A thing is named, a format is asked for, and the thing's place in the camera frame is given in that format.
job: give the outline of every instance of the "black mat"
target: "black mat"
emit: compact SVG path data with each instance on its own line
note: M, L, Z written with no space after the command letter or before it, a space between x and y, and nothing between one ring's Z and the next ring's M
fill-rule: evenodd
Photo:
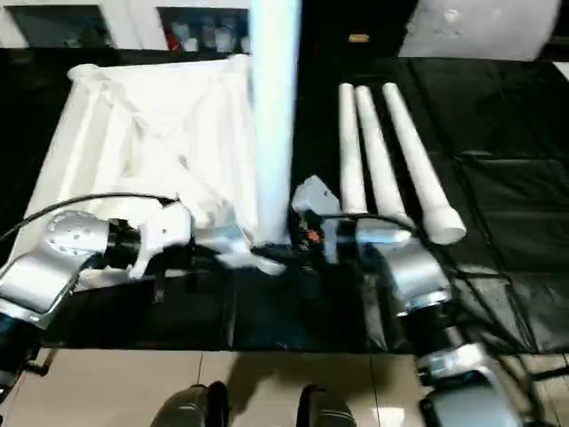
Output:
M66 100L65 72L101 66L197 60L168 52L0 50L3 168L0 221L23 214ZM339 194L337 86L372 88L395 159L405 205L421 220L413 187L381 97L399 84L448 197L468 234L449 248L517 338L504 351L569 351L569 84L548 63L486 60L301 62L293 188L313 173ZM372 195L366 176L367 194ZM11 242L3 243L5 257ZM380 287L380 340L369 339L361 281L348 270L200 270L168 282L152 304L152 283L89 291L68 299L46 344L77 348L405 351ZM465 301L477 305L468 292Z

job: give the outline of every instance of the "foam tube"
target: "foam tube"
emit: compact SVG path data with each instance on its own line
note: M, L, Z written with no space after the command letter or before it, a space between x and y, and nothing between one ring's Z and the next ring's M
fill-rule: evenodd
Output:
M364 131L367 165L372 176L373 195L378 214L413 223L405 213L397 180L391 167L389 152L383 140L380 120L377 117L370 88L356 88L357 112Z
M285 237L301 0L252 0L253 122L259 240Z
M349 83L340 85L340 186L344 212L367 212L354 86Z
M461 216L449 204L445 191L430 163L403 95L394 83L383 86L397 138L405 156L423 210L423 226L430 240L439 245L458 242L466 234Z

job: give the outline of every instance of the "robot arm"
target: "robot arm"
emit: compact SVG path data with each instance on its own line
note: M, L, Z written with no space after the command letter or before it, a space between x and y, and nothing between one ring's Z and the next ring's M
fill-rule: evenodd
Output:
M496 362L455 322L450 283L437 259L410 230L341 213L316 177L297 188L293 208L304 222L311 215L319 222L318 250L329 263L356 262L389 284L418 375L433 388L421 402L428 427L523 425Z
M154 255L190 242L191 225L190 212L181 203L164 207L138 230L89 213L56 214L36 247L0 272L0 401L82 270L132 265L129 276L140 278Z

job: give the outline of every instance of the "table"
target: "table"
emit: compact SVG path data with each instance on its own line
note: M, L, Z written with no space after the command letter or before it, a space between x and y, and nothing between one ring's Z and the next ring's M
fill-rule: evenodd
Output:
M2 224L7 228L25 210L70 87L67 69L86 62L196 59L175 52L0 51L6 141ZM468 228L449 253L517 338L516 345L502 345L503 351L568 352L569 85L563 75L539 62L366 58L346 64L302 58L293 188L316 173L339 194L336 89L344 81L372 88L405 205L420 218L380 97L384 82L401 87L447 195ZM365 180L371 195L367 171ZM3 242L0 253L7 256L10 247ZM461 281L457 286L465 288ZM479 310L468 292L463 295ZM347 269L321 274L289 269L278 278L256 270L198 269L170 279L164 303L153 304L152 296L151 282L77 293L44 343L157 350L408 350L382 286L376 295L381 328L370 340L360 281Z

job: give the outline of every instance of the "black shoe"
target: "black shoe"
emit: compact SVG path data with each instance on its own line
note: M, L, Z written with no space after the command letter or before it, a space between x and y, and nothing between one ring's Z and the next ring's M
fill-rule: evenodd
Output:
M228 393L223 383L193 385L171 396L152 427L228 427Z
M357 424L346 402L325 389L309 385L302 391L296 427L357 427Z

